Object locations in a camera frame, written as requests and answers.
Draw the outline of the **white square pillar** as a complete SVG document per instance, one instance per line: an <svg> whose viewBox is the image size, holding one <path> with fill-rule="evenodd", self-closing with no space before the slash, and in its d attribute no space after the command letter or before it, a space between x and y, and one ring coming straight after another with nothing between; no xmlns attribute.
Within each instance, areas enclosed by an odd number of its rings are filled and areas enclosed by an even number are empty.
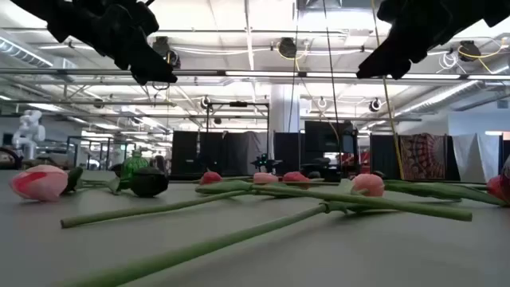
<svg viewBox="0 0 510 287"><path fill-rule="evenodd" d="M273 85L269 102L271 132L297 133L300 126L300 94L296 85Z"/></svg>

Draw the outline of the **long ceiling light strip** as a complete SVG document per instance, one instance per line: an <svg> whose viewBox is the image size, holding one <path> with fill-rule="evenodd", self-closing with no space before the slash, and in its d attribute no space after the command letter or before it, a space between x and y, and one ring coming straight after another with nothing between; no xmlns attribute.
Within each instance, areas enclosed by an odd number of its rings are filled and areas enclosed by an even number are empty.
<svg viewBox="0 0 510 287"><path fill-rule="evenodd" d="M471 81L510 81L510 75L505 74L474 74L467 77Z"/></svg>
<svg viewBox="0 0 510 287"><path fill-rule="evenodd" d="M296 77L295 72L277 71L225 71L228 77Z"/></svg>
<svg viewBox="0 0 510 287"><path fill-rule="evenodd" d="M357 78L355 73L326 73L326 72L306 72L306 77L313 78Z"/></svg>
<svg viewBox="0 0 510 287"><path fill-rule="evenodd" d="M461 75L458 74L440 74L440 73L410 73L402 76L402 79L415 80L456 80Z"/></svg>

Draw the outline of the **silver ventilation duct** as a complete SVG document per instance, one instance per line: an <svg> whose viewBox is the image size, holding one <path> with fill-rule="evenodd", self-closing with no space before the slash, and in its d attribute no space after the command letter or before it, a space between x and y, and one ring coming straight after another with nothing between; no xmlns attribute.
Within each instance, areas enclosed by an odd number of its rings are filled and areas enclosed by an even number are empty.
<svg viewBox="0 0 510 287"><path fill-rule="evenodd" d="M16 58L28 65L42 69L77 69L78 66L63 57L50 61L22 47L15 42L0 36L0 53Z"/></svg>

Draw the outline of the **red patterned tapestry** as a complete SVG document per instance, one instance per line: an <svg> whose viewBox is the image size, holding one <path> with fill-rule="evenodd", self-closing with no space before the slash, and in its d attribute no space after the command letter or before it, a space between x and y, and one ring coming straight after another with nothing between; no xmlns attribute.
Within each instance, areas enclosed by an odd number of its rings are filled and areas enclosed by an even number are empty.
<svg viewBox="0 0 510 287"><path fill-rule="evenodd" d="M404 179L444 179L445 136L429 133L399 136Z"/></svg>

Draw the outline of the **black monitor screen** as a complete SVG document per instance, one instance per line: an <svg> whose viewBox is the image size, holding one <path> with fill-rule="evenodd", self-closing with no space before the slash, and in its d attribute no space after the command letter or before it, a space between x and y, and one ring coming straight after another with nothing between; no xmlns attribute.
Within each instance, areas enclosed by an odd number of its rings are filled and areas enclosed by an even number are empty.
<svg viewBox="0 0 510 287"><path fill-rule="evenodd" d="M304 122L306 151L353 153L356 135L352 123Z"/></svg>

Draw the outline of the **black metal frame rig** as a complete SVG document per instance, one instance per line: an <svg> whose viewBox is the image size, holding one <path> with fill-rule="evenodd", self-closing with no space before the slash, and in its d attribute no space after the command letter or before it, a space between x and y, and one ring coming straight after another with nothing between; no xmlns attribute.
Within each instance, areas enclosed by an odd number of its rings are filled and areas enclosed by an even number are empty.
<svg viewBox="0 0 510 287"><path fill-rule="evenodd" d="M255 108L261 118L269 122L269 113L262 112L268 103L230 101L206 102L206 127L200 135L200 157L206 166L222 176L252 175L258 169L251 164L259 155L269 155L269 127L264 132L255 128L213 128L212 120L241 120L242 116L221 116L221 108Z"/></svg>

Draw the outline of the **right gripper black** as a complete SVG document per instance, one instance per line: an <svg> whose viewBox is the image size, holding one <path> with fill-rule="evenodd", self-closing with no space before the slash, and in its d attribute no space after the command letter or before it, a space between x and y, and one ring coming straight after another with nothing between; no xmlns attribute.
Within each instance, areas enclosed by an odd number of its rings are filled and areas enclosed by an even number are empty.
<svg viewBox="0 0 510 287"><path fill-rule="evenodd" d="M470 26L470 14L457 0L382 0L377 18L391 24L390 32L359 65L357 77L401 79L422 60L419 49L442 45Z"/></svg>

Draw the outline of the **black partition curtain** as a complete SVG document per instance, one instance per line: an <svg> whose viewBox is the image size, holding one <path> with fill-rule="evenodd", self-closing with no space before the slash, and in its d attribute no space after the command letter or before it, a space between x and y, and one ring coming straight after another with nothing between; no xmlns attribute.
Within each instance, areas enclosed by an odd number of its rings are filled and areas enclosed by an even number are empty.
<svg viewBox="0 0 510 287"><path fill-rule="evenodd" d="M372 173L381 173L386 179L400 179L393 136L370 136L370 165Z"/></svg>
<svg viewBox="0 0 510 287"><path fill-rule="evenodd" d="M273 140L274 159L278 175L300 170L300 136L297 133L276 132Z"/></svg>
<svg viewBox="0 0 510 287"><path fill-rule="evenodd" d="M185 132L173 136L172 176L198 176L206 170L220 175L252 175L252 164L268 151L265 132Z"/></svg>

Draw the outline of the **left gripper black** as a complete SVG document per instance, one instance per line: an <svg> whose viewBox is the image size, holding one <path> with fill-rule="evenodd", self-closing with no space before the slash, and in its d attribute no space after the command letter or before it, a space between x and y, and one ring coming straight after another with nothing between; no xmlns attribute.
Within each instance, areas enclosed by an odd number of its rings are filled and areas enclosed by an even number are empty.
<svg viewBox="0 0 510 287"><path fill-rule="evenodd" d="M135 81L175 83L173 68L145 41L159 29L153 0L59 0L59 42L72 36L106 55Z"/></svg>

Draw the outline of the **white hanging cloth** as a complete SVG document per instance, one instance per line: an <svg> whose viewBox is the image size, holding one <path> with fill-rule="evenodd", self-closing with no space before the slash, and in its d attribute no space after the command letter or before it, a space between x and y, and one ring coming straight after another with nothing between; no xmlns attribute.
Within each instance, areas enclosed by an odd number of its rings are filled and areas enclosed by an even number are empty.
<svg viewBox="0 0 510 287"><path fill-rule="evenodd" d="M453 136L453 151L462 182L487 183L500 174L499 136Z"/></svg>

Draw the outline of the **red artificial tulip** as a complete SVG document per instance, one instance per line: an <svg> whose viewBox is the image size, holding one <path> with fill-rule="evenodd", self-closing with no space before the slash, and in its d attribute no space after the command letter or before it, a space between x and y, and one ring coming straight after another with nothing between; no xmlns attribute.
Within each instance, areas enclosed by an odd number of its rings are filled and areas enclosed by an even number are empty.
<svg viewBox="0 0 510 287"><path fill-rule="evenodd" d="M282 182L274 180L262 180L261 182L246 182L243 179L223 179L214 172L207 172L199 180L195 191L203 195L226 195L251 194L269 195L277 198L306 197L322 199L327 202L341 202L342 208L347 208L350 203L357 207L370 207L375 209L398 210L413 214L422 214L438 218L448 218L457 221L470 222L472 213L450 207L433 206L425 203L397 202L365 195L329 194L323 192L308 191L299 187L289 187Z"/></svg>
<svg viewBox="0 0 510 287"><path fill-rule="evenodd" d="M282 177L279 177L279 180L280 181L278 183L296 183L298 186L301 187L304 187L306 183L311 182L309 178L305 177L298 171L288 172L284 174ZM241 195L244 195L244 193L241 193L240 191L230 191L226 193L221 193L219 195L210 195L200 199L185 202L177 202L162 206L129 208L122 210L105 211L96 214L80 215L71 218L63 218L60 220L60 224L61 228L67 229L91 223L104 222L113 219L180 210L191 206L197 206L208 202L218 201L221 199L229 199Z"/></svg>
<svg viewBox="0 0 510 287"><path fill-rule="evenodd" d="M468 199L495 206L510 206L498 181L462 183L455 181L424 181L384 179L386 191L436 199Z"/></svg>

